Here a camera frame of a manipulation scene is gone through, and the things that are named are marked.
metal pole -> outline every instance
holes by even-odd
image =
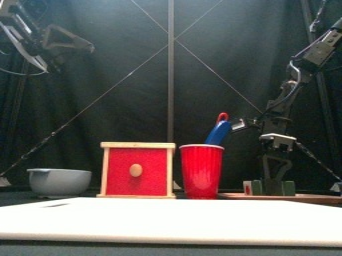
[[[168,0],[168,99],[167,99],[167,141],[174,141],[174,0]]]

wooden box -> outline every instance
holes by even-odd
[[[102,191],[98,197],[175,198],[174,143],[103,142]]]

wooden knob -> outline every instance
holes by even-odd
[[[130,167],[130,174],[134,176],[134,177],[139,177],[143,173],[143,167],[140,164],[132,164],[131,167]]]

gray bowl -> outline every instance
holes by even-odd
[[[69,169],[28,169],[29,186],[41,197],[79,196],[88,188],[91,172]]]

blue object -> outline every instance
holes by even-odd
[[[220,113],[216,121],[216,125],[211,130],[208,137],[206,139],[206,144],[219,145],[228,132],[231,131],[231,123],[227,121],[227,113]]]

